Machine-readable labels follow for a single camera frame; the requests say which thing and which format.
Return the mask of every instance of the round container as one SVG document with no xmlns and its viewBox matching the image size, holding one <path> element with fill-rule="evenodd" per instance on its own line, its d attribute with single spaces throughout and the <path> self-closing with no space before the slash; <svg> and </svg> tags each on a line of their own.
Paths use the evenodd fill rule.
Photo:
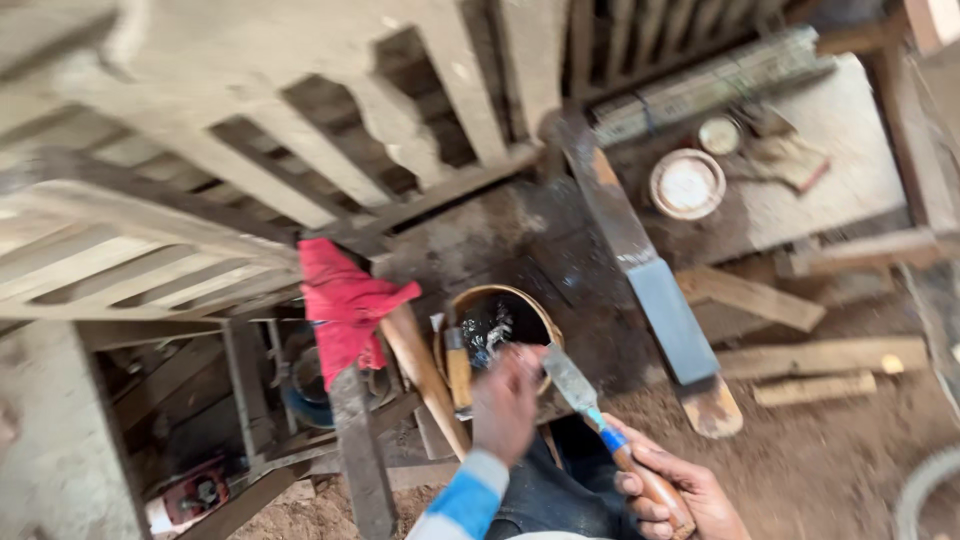
<svg viewBox="0 0 960 540">
<path fill-rule="evenodd" d="M 714 116 L 700 125 L 697 142 L 711 156 L 726 156 L 740 147 L 740 124 L 729 116 Z"/>
<path fill-rule="evenodd" d="M 553 324 L 553 321 L 550 319 L 550 315 L 547 314 L 546 310 L 543 309 L 543 307 L 529 294 L 509 285 L 478 285 L 458 294 L 451 303 L 453 304 L 453 311 L 457 317 L 457 322 L 459 323 L 460 319 L 464 316 L 464 313 L 478 300 L 494 294 L 503 294 L 505 292 L 515 294 L 529 304 L 530 307 L 532 307 L 537 313 L 537 315 L 540 316 L 540 321 L 546 327 L 547 335 L 550 336 L 550 340 L 554 343 L 560 344 L 561 347 L 564 345 L 564 335 L 560 332 L 560 329 Z M 444 322 L 440 324 L 440 328 L 438 329 L 437 333 L 433 336 L 433 356 L 434 362 L 437 363 L 437 368 L 444 376 L 446 383 L 449 384 L 449 380 L 446 377 L 446 349 L 444 347 L 444 330 L 446 330 L 447 323 L 448 321 L 444 320 Z M 537 389 L 537 395 L 545 392 L 546 389 L 550 387 L 550 382 L 550 376 L 545 376 L 543 378 L 543 383 L 540 384 L 540 388 Z"/>
<path fill-rule="evenodd" d="M 723 169 L 700 150 L 675 150 L 664 156 L 650 175 L 654 205 L 664 215 L 684 221 L 714 211 L 726 191 Z"/>
</svg>

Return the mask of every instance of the chisel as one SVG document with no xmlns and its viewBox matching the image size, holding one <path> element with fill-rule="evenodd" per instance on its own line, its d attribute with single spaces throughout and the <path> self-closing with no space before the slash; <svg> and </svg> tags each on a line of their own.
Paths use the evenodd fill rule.
<svg viewBox="0 0 960 540">
<path fill-rule="evenodd" d="M 677 489 L 664 477 L 647 469 L 634 459 L 628 445 L 629 441 L 617 428 L 607 424 L 600 415 L 596 390 L 564 350 L 556 343 L 551 343 L 547 349 L 548 353 L 543 358 L 543 369 L 553 379 L 553 384 L 564 396 L 566 402 L 573 407 L 573 410 L 585 416 L 588 424 L 600 434 L 616 466 L 625 473 L 634 473 L 640 477 L 643 481 L 641 497 L 663 504 L 670 510 L 668 523 L 674 530 L 671 540 L 685 540 L 693 534 L 697 526 L 693 522 L 690 509 Z"/>
</svg>

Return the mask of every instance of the bucket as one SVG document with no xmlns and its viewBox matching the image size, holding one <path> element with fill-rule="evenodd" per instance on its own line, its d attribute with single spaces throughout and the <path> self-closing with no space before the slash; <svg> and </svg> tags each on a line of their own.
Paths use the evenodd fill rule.
<svg viewBox="0 0 960 540">
<path fill-rule="evenodd" d="M 550 340 L 554 343 L 557 343 L 561 347 L 564 345 L 564 335 L 560 332 L 560 329 L 553 324 L 553 320 L 550 319 L 550 315 L 546 312 L 546 310 L 543 309 L 543 307 L 529 294 L 509 285 L 478 285 L 457 295 L 451 303 L 453 305 L 454 316 L 457 318 L 456 323 L 460 324 L 463 320 L 464 313 L 466 313 L 467 310 L 473 307 L 478 301 L 493 295 L 504 293 L 513 294 L 532 307 L 540 318 L 540 321 L 546 327 L 546 332 L 547 335 L 549 335 Z M 446 373 L 446 349 L 444 347 L 444 330 L 446 330 L 448 323 L 449 321 L 444 320 L 440 324 L 437 333 L 433 337 L 433 355 L 434 361 L 437 364 L 437 369 L 440 370 L 440 373 L 443 376 L 444 381 L 446 381 L 446 384 L 450 385 L 450 380 Z M 543 383 L 537 390 L 537 395 L 545 392 L 546 389 L 550 387 L 550 382 L 550 376 L 545 376 L 543 378 Z"/>
</svg>

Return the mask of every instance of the wooden chisel handle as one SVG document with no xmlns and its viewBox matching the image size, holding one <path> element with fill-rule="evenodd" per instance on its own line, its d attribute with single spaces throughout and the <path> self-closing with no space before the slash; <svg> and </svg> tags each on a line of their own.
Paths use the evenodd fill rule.
<svg viewBox="0 0 960 540">
<path fill-rule="evenodd" d="M 643 482 L 643 492 L 640 497 L 646 497 L 670 510 L 670 518 L 667 520 L 667 523 L 673 527 L 673 536 L 670 540 L 689 538 L 697 529 L 697 524 L 693 521 L 693 514 L 690 513 L 690 508 L 677 488 L 664 477 L 637 462 L 630 451 L 626 437 L 619 430 L 607 426 L 600 431 L 600 437 L 612 451 L 613 462 L 616 463 L 617 468 L 624 473 L 633 473 L 640 477 Z"/>
</svg>

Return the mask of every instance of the red cloth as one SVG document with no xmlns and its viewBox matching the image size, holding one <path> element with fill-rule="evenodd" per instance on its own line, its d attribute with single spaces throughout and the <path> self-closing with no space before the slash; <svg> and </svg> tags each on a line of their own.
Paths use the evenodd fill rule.
<svg viewBox="0 0 960 540">
<path fill-rule="evenodd" d="M 420 295 L 420 286 L 402 287 L 375 280 L 357 268 L 326 238 L 301 240 L 303 300 L 306 318 L 313 321 L 324 386 L 357 360 L 357 367 L 380 369 L 386 365 L 380 343 L 373 335 L 387 313 Z"/>
</svg>

